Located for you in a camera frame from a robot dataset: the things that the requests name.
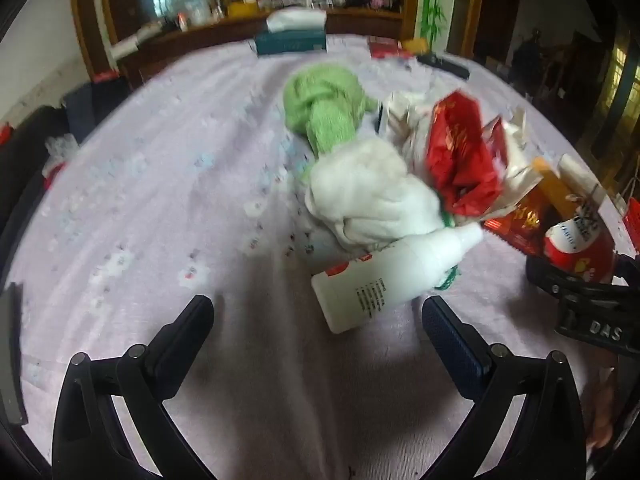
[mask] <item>screw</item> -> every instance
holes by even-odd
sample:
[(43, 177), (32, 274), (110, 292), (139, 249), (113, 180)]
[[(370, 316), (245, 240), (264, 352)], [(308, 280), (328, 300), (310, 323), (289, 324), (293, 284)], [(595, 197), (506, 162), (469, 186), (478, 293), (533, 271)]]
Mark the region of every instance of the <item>screw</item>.
[(566, 361), (566, 356), (559, 350), (554, 350), (553, 352), (551, 352), (551, 358), (556, 363), (564, 363)]
[(133, 357), (134, 359), (139, 358), (143, 353), (145, 353), (146, 346), (144, 345), (133, 345), (129, 350), (127, 350), (127, 355), (129, 357)]
[(85, 357), (86, 357), (86, 354), (84, 352), (78, 352), (77, 354), (74, 354), (74, 356), (71, 358), (71, 364), (79, 365), (82, 361), (84, 361)]
[(491, 345), (491, 353), (496, 357), (507, 357), (509, 355), (509, 349), (503, 344)]

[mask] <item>dark doorway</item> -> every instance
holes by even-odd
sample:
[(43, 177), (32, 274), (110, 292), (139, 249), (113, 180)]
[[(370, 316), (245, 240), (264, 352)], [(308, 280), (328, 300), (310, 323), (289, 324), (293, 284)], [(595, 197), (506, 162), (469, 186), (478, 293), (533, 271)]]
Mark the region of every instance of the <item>dark doorway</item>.
[(474, 55), (484, 64), (493, 57), (505, 63), (520, 0), (482, 0)]

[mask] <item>tissue box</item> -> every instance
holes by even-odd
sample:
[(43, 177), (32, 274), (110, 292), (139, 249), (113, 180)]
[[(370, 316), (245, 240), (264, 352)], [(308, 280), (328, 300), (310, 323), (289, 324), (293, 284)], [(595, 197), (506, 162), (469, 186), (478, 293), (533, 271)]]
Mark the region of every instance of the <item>tissue box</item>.
[(324, 28), (263, 32), (255, 37), (255, 50), (258, 56), (310, 50), (326, 51), (326, 33)]

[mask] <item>tablecloth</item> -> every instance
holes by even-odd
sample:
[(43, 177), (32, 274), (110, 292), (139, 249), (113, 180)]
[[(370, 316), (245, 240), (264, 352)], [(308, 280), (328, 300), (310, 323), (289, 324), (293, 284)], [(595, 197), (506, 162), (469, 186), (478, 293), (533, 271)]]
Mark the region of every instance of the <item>tablecloth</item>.
[[(70, 357), (147, 343), (194, 294), (213, 300), (216, 320), (165, 407), (220, 479), (413, 479), (460, 426), (471, 402), (421, 329), (424, 298), (332, 335), (314, 297), (312, 273), (349, 257), (306, 213), (300, 175), (312, 153), (284, 127), (284, 83), (315, 62), (343, 64), (378, 99), (462, 88), (485, 121), (525, 106), (537, 149), (577, 157), (538, 111), (467, 60), (465, 83), (415, 60), (372, 60), (355, 36), (330, 37), (327, 53), (258, 59), (243, 42), (181, 59), (84, 143), (12, 263), (9, 280), (24, 287), (25, 430), (48, 460)], [(366, 116), (359, 136), (375, 135), (373, 124)], [(608, 200), (601, 213), (618, 250), (632, 254)], [(486, 234), (442, 295), (489, 343), (527, 356), (565, 352), (580, 388), (586, 349), (553, 332), (553, 301), (527, 283), (524, 261)], [(497, 463), (520, 403), (484, 468)], [(155, 470), (122, 400), (116, 406), (137, 457)]]

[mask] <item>green towel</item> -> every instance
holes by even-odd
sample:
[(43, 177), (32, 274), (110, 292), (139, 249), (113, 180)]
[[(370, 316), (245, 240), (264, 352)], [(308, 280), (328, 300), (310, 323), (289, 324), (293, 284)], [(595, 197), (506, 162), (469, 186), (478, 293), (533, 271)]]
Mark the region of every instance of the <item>green towel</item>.
[(285, 124), (306, 135), (315, 156), (355, 139), (364, 112), (377, 107), (358, 78), (339, 65), (313, 65), (289, 79), (284, 88)]

